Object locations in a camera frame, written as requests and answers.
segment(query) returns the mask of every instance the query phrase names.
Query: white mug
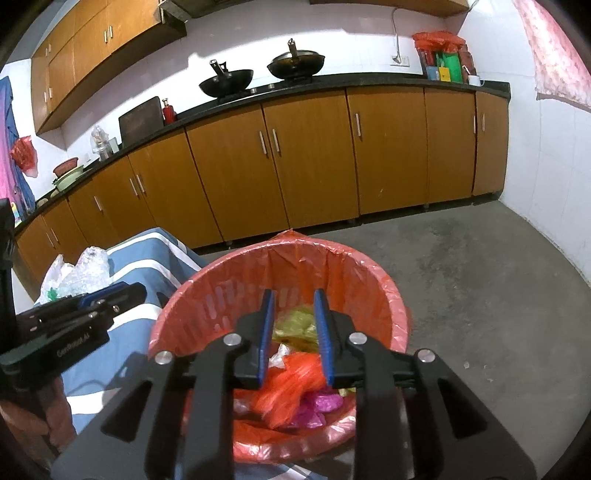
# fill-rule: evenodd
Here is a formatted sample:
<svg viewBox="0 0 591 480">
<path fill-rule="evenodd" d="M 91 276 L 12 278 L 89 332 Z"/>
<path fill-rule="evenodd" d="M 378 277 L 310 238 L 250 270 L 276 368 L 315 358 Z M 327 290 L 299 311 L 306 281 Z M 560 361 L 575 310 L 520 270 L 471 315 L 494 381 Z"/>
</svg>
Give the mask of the white mug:
<svg viewBox="0 0 591 480">
<path fill-rule="evenodd" d="M 468 83 L 475 87 L 481 87 L 484 85 L 484 80 L 481 81 L 478 75 L 468 75 Z"/>
</svg>

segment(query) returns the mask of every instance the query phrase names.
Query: garbage bag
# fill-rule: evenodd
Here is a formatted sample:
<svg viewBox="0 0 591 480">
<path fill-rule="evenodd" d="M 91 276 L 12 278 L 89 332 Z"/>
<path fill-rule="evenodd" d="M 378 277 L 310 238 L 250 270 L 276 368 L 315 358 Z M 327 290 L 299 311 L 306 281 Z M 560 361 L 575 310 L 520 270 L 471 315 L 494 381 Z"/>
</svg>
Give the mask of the garbage bag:
<svg viewBox="0 0 591 480">
<path fill-rule="evenodd" d="M 242 315 L 257 311 L 266 288 L 275 291 L 278 316 L 312 305 L 314 291 L 323 288 L 330 308 L 350 315 L 357 329 L 392 350 L 406 350 L 409 315 L 389 275 L 353 248 L 287 231 L 228 253 L 185 282 L 160 313 L 148 355 L 201 351 L 233 330 Z M 324 427 L 289 433 L 235 420 L 234 458 L 295 462 L 340 445 L 355 434 L 355 396 L 344 398 L 343 408 L 325 417 Z"/>
</svg>

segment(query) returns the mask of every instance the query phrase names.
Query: wooden cabinet door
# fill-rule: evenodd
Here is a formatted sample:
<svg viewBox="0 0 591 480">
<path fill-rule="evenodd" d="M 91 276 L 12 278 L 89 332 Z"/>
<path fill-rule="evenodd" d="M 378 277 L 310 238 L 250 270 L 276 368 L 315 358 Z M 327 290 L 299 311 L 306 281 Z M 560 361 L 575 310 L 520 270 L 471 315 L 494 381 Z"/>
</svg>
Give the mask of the wooden cabinet door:
<svg viewBox="0 0 591 480">
<path fill-rule="evenodd" d="M 78 84 L 109 56 L 106 9 L 74 35 L 74 78 Z"/>
<path fill-rule="evenodd" d="M 92 247 L 107 249 L 122 240 L 100 203 L 94 180 L 70 193 L 68 205 L 82 234 Z"/>
<path fill-rule="evenodd" d="M 31 58 L 31 107 L 35 131 L 39 130 L 49 115 L 48 45 L 49 41 L 45 40 Z"/>
<path fill-rule="evenodd" d="M 74 49 L 70 40 L 49 64 L 49 98 L 55 110 L 74 88 Z"/>
<path fill-rule="evenodd" d="M 476 161 L 474 94 L 425 89 L 429 203 L 468 198 Z"/>
<path fill-rule="evenodd" d="M 427 203 L 427 115 L 422 88 L 347 89 L 359 210 Z"/>
<path fill-rule="evenodd" d="M 187 129 L 224 240 L 288 228 L 260 105 Z"/>
<path fill-rule="evenodd" d="M 43 222 L 43 217 L 36 217 L 17 238 L 18 251 L 33 274 L 41 283 L 47 269 L 59 252 Z"/>
<path fill-rule="evenodd" d="M 184 129 L 129 154 L 129 162 L 156 225 L 189 248 L 222 241 Z"/>
<path fill-rule="evenodd" d="M 74 36 L 75 15 L 75 10 L 71 9 L 47 36 L 49 40 L 49 61 L 52 61 L 56 55 L 59 54 L 61 49 L 68 43 L 68 41 Z"/>
<path fill-rule="evenodd" d="M 107 7 L 109 49 L 113 53 L 160 23 L 157 0 L 113 0 Z"/>
<path fill-rule="evenodd" d="M 74 33 L 78 32 L 91 18 L 106 7 L 106 0 L 80 0 L 74 6 Z"/>
<path fill-rule="evenodd" d="M 63 199 L 51 207 L 43 214 L 43 220 L 53 244 L 64 256 L 64 260 L 76 265 L 80 254 L 90 245 L 82 235 L 67 200 Z"/>
<path fill-rule="evenodd" d="M 121 241 L 156 226 L 128 157 L 98 172 L 92 183 Z"/>
<path fill-rule="evenodd" d="M 489 93 L 476 92 L 478 142 L 474 195 L 497 192 L 505 185 L 509 150 L 509 103 Z"/>
<path fill-rule="evenodd" d="M 353 141 L 342 91 L 263 104 L 292 228 L 359 215 Z"/>
</svg>

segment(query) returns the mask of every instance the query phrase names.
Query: pink curtain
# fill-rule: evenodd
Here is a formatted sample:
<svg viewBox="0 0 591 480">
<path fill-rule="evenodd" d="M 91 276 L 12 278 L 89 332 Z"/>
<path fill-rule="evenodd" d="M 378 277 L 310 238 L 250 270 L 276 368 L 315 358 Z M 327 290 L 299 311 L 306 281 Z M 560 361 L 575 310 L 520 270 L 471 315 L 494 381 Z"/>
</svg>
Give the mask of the pink curtain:
<svg viewBox="0 0 591 480">
<path fill-rule="evenodd" d="M 591 75 L 556 20 L 535 0 L 513 0 L 535 62 L 536 90 L 591 108 Z"/>
</svg>

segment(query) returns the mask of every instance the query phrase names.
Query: blue cloth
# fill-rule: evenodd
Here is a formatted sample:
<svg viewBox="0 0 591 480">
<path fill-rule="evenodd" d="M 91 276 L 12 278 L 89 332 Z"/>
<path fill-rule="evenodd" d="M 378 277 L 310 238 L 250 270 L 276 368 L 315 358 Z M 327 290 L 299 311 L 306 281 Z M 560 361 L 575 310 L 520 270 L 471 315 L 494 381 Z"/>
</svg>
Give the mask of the blue cloth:
<svg viewBox="0 0 591 480">
<path fill-rule="evenodd" d="M 109 342 L 63 375 L 64 391 L 72 408 L 76 431 L 94 418 L 125 383 L 145 364 L 150 333 L 168 299 L 206 265 L 168 232 L 155 228 L 107 250 L 111 282 L 140 282 L 147 297 L 115 318 Z M 179 478 L 177 466 L 176 478 Z M 238 480 L 323 480 L 325 477 L 293 465 L 236 464 Z"/>
</svg>

